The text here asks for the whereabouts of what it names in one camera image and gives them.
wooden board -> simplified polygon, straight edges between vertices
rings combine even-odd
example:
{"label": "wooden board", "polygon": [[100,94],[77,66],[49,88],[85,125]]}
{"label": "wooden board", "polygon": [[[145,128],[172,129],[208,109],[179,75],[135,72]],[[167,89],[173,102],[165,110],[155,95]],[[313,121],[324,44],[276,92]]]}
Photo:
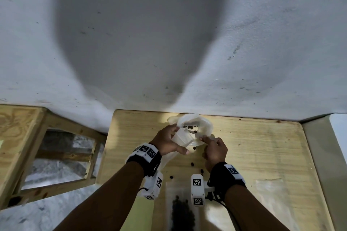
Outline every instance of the wooden board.
{"label": "wooden board", "polygon": [[[167,125],[172,113],[116,110],[110,125],[97,183],[106,182],[134,148],[150,141]],[[213,133],[228,146],[226,162],[244,176],[248,189],[259,199],[256,180],[284,181],[288,205],[300,230],[333,230],[317,173],[301,124],[288,121],[205,116]],[[164,183],[155,201],[152,230],[166,229],[165,182],[187,181],[204,169],[204,146],[187,156],[178,155],[163,169]],[[233,230],[227,211],[211,202],[200,210],[201,230]]]}
{"label": "wooden board", "polygon": [[45,108],[0,105],[0,208],[18,179]]}

